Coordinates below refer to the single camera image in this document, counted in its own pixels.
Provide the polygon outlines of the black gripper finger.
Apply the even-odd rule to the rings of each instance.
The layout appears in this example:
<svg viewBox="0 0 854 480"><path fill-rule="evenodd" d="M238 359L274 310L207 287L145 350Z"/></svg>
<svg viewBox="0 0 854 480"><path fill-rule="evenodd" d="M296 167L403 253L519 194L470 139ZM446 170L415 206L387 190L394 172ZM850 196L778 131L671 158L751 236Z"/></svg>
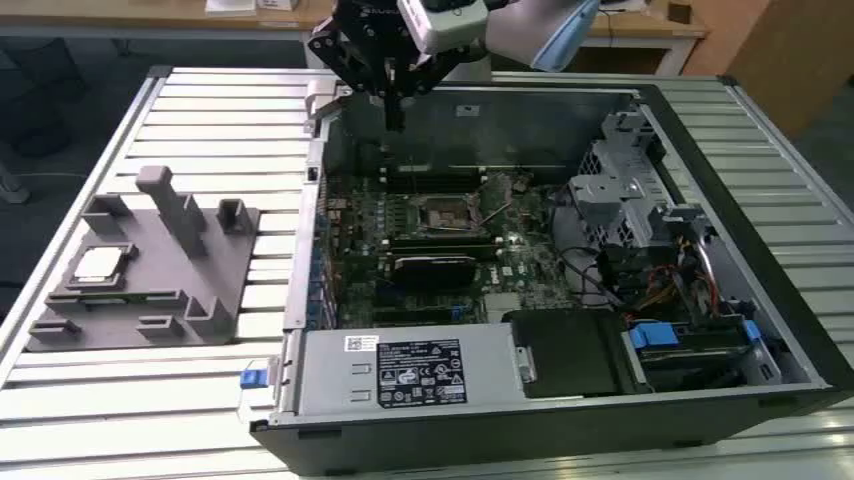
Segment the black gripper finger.
<svg viewBox="0 0 854 480"><path fill-rule="evenodd" d="M352 90L367 93L371 97L376 98L376 102L383 108L386 130L394 131L395 92L388 75L387 61L370 65L364 65L359 61L346 64L336 62L339 36L332 17L328 17L312 31L308 47L323 64L336 73Z"/></svg>
<svg viewBox="0 0 854 480"><path fill-rule="evenodd" d="M403 103L432 91L458 65L458 51L435 55L411 55L395 60L395 130L404 129Z"/></svg>

